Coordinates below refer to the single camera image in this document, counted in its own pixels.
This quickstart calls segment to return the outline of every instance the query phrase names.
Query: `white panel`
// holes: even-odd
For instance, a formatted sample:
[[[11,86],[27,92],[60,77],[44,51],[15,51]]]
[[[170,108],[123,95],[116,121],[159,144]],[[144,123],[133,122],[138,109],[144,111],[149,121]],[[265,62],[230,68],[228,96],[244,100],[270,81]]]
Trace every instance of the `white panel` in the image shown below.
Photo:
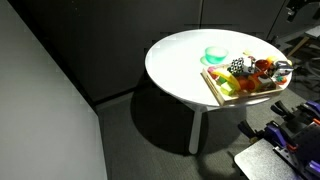
[[[99,120],[0,0],[0,179],[106,180]]]

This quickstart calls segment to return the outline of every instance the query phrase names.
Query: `table leg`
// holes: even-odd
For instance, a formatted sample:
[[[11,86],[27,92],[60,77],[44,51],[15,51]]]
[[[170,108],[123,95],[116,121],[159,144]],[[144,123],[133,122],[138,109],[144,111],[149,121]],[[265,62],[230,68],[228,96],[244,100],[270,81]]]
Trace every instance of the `table leg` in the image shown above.
[[[198,152],[201,118],[202,118],[202,112],[200,110],[200,107],[197,107],[194,112],[191,137],[190,137],[190,143],[189,143],[189,152],[191,154],[196,154]]]

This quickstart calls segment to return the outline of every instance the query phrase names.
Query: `food item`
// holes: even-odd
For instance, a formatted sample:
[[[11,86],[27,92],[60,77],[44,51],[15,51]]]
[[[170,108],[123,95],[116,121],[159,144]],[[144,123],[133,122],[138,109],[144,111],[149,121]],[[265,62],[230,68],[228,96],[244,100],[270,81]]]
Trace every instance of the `food item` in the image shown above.
[[[223,94],[230,96],[235,92],[235,86],[230,82],[225,82],[220,86],[220,90]]]
[[[235,86],[235,90],[240,90],[240,84],[238,82],[238,80],[226,69],[215,69],[213,72],[211,72],[212,74],[221,76],[222,78],[224,78],[225,80],[227,80],[228,82],[230,82],[231,84],[233,84]]]

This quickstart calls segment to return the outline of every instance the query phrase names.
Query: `round white table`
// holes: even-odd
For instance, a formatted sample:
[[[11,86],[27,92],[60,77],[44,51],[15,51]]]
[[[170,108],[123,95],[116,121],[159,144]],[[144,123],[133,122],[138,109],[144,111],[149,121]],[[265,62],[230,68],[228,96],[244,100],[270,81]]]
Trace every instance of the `round white table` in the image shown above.
[[[197,153],[202,113],[222,108],[208,85],[201,76],[202,69],[210,64],[201,63],[205,49],[210,46],[219,46],[229,51],[223,64],[231,63],[233,59],[243,57],[243,52],[249,50],[252,56],[265,59],[276,56],[279,60],[287,58],[274,46],[256,37],[219,29],[190,30],[168,36],[148,51],[145,60],[146,70],[152,81],[163,91],[182,101],[195,111],[189,151]],[[291,80],[288,76],[286,88]],[[263,98],[241,104],[232,104],[229,107],[253,105],[264,102]]]

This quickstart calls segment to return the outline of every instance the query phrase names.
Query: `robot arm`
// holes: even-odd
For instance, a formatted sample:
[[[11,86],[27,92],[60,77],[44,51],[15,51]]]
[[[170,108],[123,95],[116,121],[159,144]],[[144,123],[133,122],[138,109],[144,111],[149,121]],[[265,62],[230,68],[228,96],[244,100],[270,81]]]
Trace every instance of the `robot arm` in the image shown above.
[[[289,10],[288,11],[289,16],[287,18],[287,21],[292,22],[301,8],[303,8],[308,4],[316,3],[316,2],[320,2],[320,0],[290,0],[286,7]],[[319,15],[320,15],[320,9],[317,10],[313,18],[318,19]]]

